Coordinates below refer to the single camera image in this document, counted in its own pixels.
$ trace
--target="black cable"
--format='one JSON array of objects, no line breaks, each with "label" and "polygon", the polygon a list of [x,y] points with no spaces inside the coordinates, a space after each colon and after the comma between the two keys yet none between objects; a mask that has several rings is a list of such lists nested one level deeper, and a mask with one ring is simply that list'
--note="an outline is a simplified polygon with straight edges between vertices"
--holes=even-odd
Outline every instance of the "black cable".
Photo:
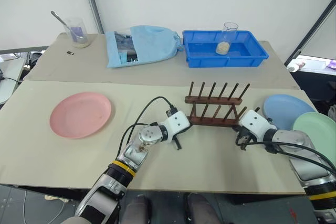
[{"label": "black cable", "polygon": [[331,169],[329,167],[327,167],[326,165],[323,165],[319,162],[316,162],[310,158],[306,158],[306,157],[302,157],[302,156],[299,156],[299,155],[295,155],[295,154],[291,154],[291,153],[288,153],[288,152],[283,152],[283,151],[279,151],[278,152],[279,154],[282,154],[282,155],[287,155],[287,156],[290,156],[290,157],[295,157],[295,158],[298,158],[298,159],[301,159],[301,160],[304,160],[304,161],[307,161],[309,163],[312,163],[312,164],[315,164],[317,166],[320,166],[324,169],[326,169],[327,171],[329,171],[332,175],[336,176],[336,170],[334,169]]},{"label": "black cable", "polygon": [[124,134],[123,134],[123,136],[122,136],[122,138],[121,138],[121,140],[120,140],[120,144],[119,144],[119,149],[118,149],[117,157],[119,156],[119,154],[120,154],[120,152],[121,152],[122,143],[124,142],[124,138],[125,138],[127,132],[130,130],[131,127],[134,127],[134,126],[137,126],[137,125],[148,125],[148,124],[146,124],[146,123],[134,123],[134,124],[132,124],[131,126],[129,126],[129,127],[125,130],[125,132],[124,132]]},{"label": "black cable", "polygon": [[15,79],[10,78],[10,77],[2,77],[2,78],[1,78],[1,80],[4,80],[4,79],[13,80],[13,81],[16,81],[17,83],[21,84],[20,81],[17,81],[17,80],[15,80]]},{"label": "black cable", "polygon": [[305,158],[305,157],[302,157],[302,160],[310,160],[311,161],[311,163],[313,163],[313,164],[316,164],[316,165],[318,165],[318,166],[320,166],[320,167],[322,167],[322,168],[324,168],[324,169],[326,169],[326,170],[328,170],[328,171],[330,171],[331,173],[333,173],[333,174],[336,174],[336,168],[335,168],[335,166],[334,166],[334,164],[326,157],[326,156],[324,156],[322,153],[320,153],[320,152],[318,152],[318,151],[316,151],[316,150],[314,150],[314,149],[312,149],[312,148],[309,148],[309,147],[306,147],[306,146],[302,146],[302,145],[299,145],[299,144],[292,144],[292,143],[283,143],[283,142],[252,142],[252,143],[238,143],[238,141],[239,141],[239,139],[236,139],[236,145],[238,145],[238,146],[243,146],[243,145],[258,145],[258,144],[263,144],[263,145],[267,145],[267,144],[270,144],[270,145],[285,145],[285,146],[293,146],[293,147],[297,147],[297,148],[301,148],[301,149],[304,149],[304,150],[308,150],[308,151],[310,151],[310,152],[313,152],[313,153],[315,153],[315,154],[317,154],[321,159],[323,159],[330,167],[327,167],[327,166],[325,166],[325,165],[323,165],[323,164],[320,164],[320,163],[318,163],[318,162],[316,162],[316,161],[314,161],[314,160],[311,160],[311,159],[309,159],[309,158]]},{"label": "black cable", "polygon": [[134,131],[135,124],[138,123],[140,117],[141,117],[142,114],[145,112],[145,110],[148,108],[148,106],[151,105],[151,103],[154,102],[154,101],[157,100],[157,99],[163,99],[166,103],[168,103],[169,107],[173,107],[173,105],[167,100],[166,97],[155,97],[154,99],[152,99],[152,100],[151,100],[151,101],[150,101],[150,102],[143,108],[143,110],[142,110],[141,113],[139,114],[138,118],[136,119],[136,121],[135,121],[135,123],[134,123],[134,126],[133,126],[133,128],[132,128],[132,130],[131,130],[131,132],[130,132],[130,135],[128,136],[128,139],[127,139],[126,144],[128,144],[128,143],[130,142],[130,140],[131,140],[131,136],[132,136],[132,133],[133,133],[133,131]]}]

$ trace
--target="spoon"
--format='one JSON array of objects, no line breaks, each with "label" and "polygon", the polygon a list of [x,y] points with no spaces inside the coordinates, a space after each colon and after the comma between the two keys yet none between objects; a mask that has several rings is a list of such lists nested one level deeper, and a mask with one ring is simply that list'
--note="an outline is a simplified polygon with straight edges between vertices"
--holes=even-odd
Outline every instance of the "spoon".
[{"label": "spoon", "polygon": [[87,39],[84,38],[83,36],[79,36],[77,34],[75,34],[75,32],[73,30],[71,30],[71,28],[52,10],[50,12],[55,18],[58,19],[58,21],[60,21],[69,31],[70,33],[77,39],[77,42],[80,44],[84,44],[87,42]]}]

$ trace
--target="wire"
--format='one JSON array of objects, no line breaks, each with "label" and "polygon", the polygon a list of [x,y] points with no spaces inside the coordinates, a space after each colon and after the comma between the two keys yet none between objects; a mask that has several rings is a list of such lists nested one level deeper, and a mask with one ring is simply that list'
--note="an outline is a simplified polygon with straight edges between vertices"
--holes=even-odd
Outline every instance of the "wire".
[{"label": "wire", "polygon": [[283,143],[283,142],[252,142],[252,143],[240,143],[239,144],[238,143],[238,139],[236,139],[236,145],[238,145],[238,146],[242,146],[242,145],[258,145],[258,144],[264,144],[264,145],[267,145],[267,144],[270,144],[270,145],[285,145],[285,146],[293,146],[293,147],[301,148],[301,149],[304,149],[304,150],[308,150],[308,151],[313,152],[313,153],[317,154],[318,156],[320,156],[330,167],[327,167],[326,165],[323,165],[323,164],[318,163],[318,162],[316,162],[316,161],[314,161],[312,159],[309,159],[309,158],[306,158],[306,157],[302,157],[302,156],[299,156],[299,155],[290,154],[290,153],[283,152],[283,151],[277,151],[277,153],[305,160],[307,162],[313,163],[315,165],[318,165],[318,166],[320,166],[320,167],[328,170],[333,175],[336,175],[336,168],[335,168],[334,164],[326,156],[324,156],[322,153],[320,153],[320,152],[318,152],[318,151],[316,151],[316,150],[314,150],[312,148],[309,148],[309,147],[306,147],[306,146],[302,146],[302,145],[299,145],[299,144]]},{"label": "wire", "polygon": [[331,169],[330,167],[327,167],[326,165],[323,165],[319,162],[316,162],[310,158],[306,158],[306,157],[302,157],[302,156],[299,156],[299,155],[295,155],[295,154],[291,154],[291,153],[288,153],[288,152],[283,152],[283,151],[279,151],[278,153],[282,154],[282,155],[287,155],[287,156],[290,156],[290,157],[295,157],[295,158],[298,158],[298,159],[301,159],[301,160],[304,160],[304,161],[307,161],[309,163],[312,163],[312,164],[315,164],[317,166],[320,166],[324,169],[326,169],[327,171],[329,171],[332,175],[336,176],[336,170],[334,169]]},{"label": "wire", "polygon": [[[27,224],[26,221],[26,210],[25,210],[25,206],[26,206],[26,198],[27,198],[27,191],[25,191],[25,198],[23,199],[23,222],[24,224]],[[60,209],[60,211],[58,212],[58,214],[52,218],[52,220],[50,222],[48,222],[47,224],[51,224],[54,220],[56,220],[56,218],[62,213],[63,209],[64,209],[64,205],[65,205],[65,201],[63,201],[63,205]]]},{"label": "wire", "polygon": [[124,132],[124,134],[123,134],[123,136],[122,136],[122,138],[121,138],[121,140],[120,140],[120,144],[119,144],[119,149],[118,149],[117,157],[119,156],[119,154],[120,154],[120,152],[121,152],[122,143],[124,142],[124,138],[125,138],[127,132],[130,130],[131,127],[134,127],[134,126],[137,126],[137,125],[148,125],[148,124],[146,124],[146,123],[134,123],[134,124],[130,125],[130,126],[125,130],[125,132]]},{"label": "wire", "polygon": [[[167,99],[166,97],[155,97],[154,99],[152,99],[152,100],[151,100],[151,101],[150,101],[150,102],[143,108],[143,110],[141,111],[141,113],[139,114],[138,118],[136,119],[136,121],[135,121],[135,123],[134,123],[135,125],[138,123],[140,117],[141,117],[142,114],[145,112],[145,110],[148,108],[148,106],[151,105],[151,103],[154,102],[154,101],[157,100],[157,99],[163,99],[166,103],[168,103],[169,107],[172,107],[172,106],[173,106],[173,105],[168,101],[168,99]],[[131,132],[130,132],[130,134],[129,134],[129,136],[128,136],[128,139],[127,139],[126,144],[128,144],[128,143],[130,142],[130,140],[131,140],[131,136],[132,136],[132,133],[133,133],[133,131],[134,131],[135,125],[133,126],[133,128],[132,128],[132,130],[131,130]]]},{"label": "wire", "polygon": [[13,81],[16,81],[17,83],[21,84],[20,81],[17,81],[17,80],[15,80],[15,79],[10,78],[10,77],[2,77],[2,80],[4,80],[4,79],[13,80]]}]

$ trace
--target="table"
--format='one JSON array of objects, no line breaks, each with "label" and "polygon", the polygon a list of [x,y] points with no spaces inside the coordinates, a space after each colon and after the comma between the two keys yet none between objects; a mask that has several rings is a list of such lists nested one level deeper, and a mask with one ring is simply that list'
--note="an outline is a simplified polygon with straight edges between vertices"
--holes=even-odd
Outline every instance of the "table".
[{"label": "table", "polygon": [[[184,103],[189,87],[139,86],[113,83],[24,81],[0,113],[0,183],[60,188],[90,188],[114,160],[121,135],[149,100],[167,97],[189,113]],[[94,91],[106,95],[116,108],[114,119],[98,133],[70,140],[50,129],[53,108],[67,96]],[[243,106],[254,109],[275,93],[287,93],[312,105],[301,90],[248,89]],[[142,118],[151,123],[166,118],[166,103],[156,102]],[[209,106],[212,115],[216,106]],[[218,117],[224,116],[222,110]],[[29,118],[17,130],[17,117]],[[173,144],[152,147],[130,189],[215,191],[226,193],[302,194],[303,189],[281,155],[262,146],[242,151],[235,146],[230,128],[193,126],[179,136],[182,150]]]},{"label": "table", "polygon": [[60,34],[38,60],[25,80],[109,82],[160,86],[188,86],[191,81],[206,86],[213,82],[234,85],[251,83],[253,88],[300,89],[270,44],[260,41],[269,54],[256,68],[189,68],[185,52],[157,63],[124,68],[107,68],[104,35],[89,35],[92,41],[86,48],[74,48],[67,35]]},{"label": "table", "polygon": [[[8,60],[0,63],[0,69],[4,77],[18,81],[24,64],[25,59]],[[11,97],[16,86],[17,82],[10,79],[0,81],[0,104],[4,104]]]}]

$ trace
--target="robotic hand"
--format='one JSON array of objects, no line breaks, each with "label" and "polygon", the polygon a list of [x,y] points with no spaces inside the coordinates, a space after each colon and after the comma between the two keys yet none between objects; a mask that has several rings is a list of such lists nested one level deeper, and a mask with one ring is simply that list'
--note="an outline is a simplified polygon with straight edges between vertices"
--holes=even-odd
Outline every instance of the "robotic hand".
[{"label": "robotic hand", "polygon": [[139,130],[86,194],[75,216],[94,224],[114,223],[117,220],[119,200],[146,159],[150,147],[161,142],[171,142],[177,133],[190,126],[186,115],[174,109],[170,110],[170,116],[164,122],[152,123]]},{"label": "robotic hand", "polygon": [[302,131],[278,130],[253,110],[242,117],[239,125],[236,144],[245,150],[249,144],[264,143],[266,151],[290,156],[291,166],[311,200],[316,216],[324,222],[335,223],[335,168],[331,162],[314,152],[315,147],[309,136]]}]

